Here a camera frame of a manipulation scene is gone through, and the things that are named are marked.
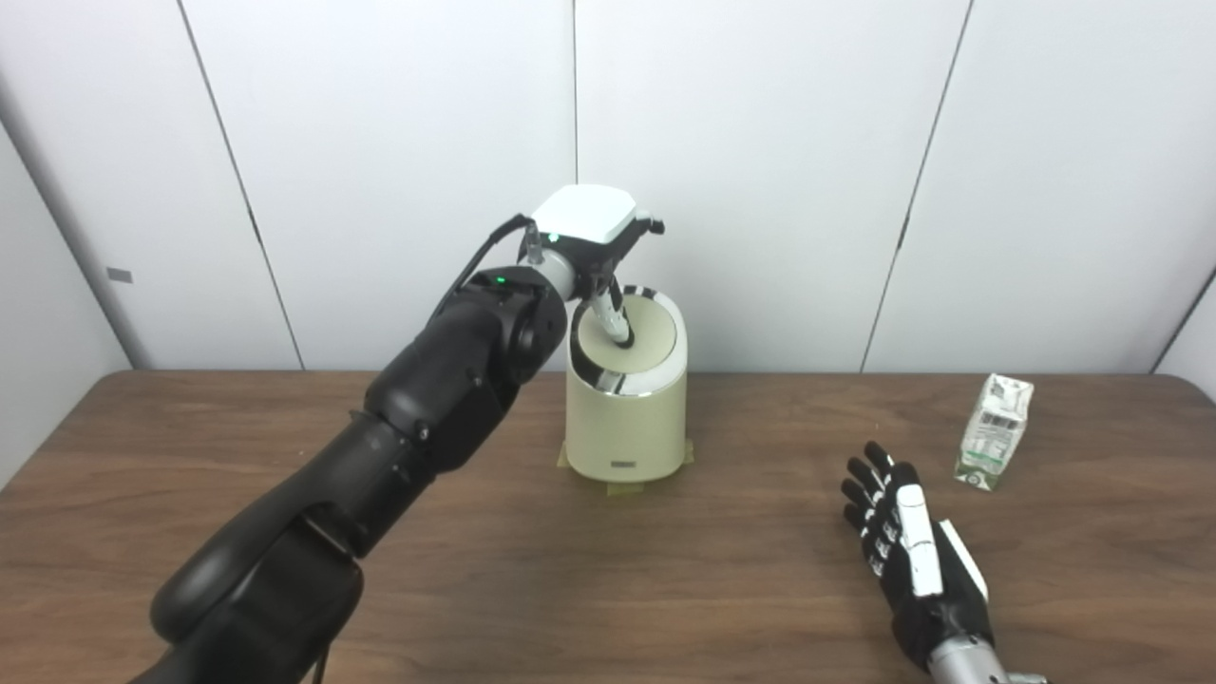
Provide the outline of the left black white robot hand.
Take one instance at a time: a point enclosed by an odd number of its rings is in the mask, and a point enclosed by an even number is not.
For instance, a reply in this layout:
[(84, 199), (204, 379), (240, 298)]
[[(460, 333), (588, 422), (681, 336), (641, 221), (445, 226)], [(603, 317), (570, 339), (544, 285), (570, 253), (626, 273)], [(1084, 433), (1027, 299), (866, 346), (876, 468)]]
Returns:
[(520, 245), (520, 265), (537, 270), (561, 299), (591, 307), (609, 340), (634, 347), (617, 269), (647, 234), (665, 222), (638, 208), (634, 195), (595, 183), (561, 187), (531, 213)]

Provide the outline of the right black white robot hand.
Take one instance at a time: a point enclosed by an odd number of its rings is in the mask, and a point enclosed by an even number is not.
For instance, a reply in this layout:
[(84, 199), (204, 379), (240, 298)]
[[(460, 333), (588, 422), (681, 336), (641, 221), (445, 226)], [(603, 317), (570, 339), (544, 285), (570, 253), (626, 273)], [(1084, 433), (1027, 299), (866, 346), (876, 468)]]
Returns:
[(884, 445), (848, 459), (843, 517), (879, 583), (903, 657), (930, 672), (948, 645), (995, 647), (986, 581), (946, 518), (933, 518), (921, 476)]

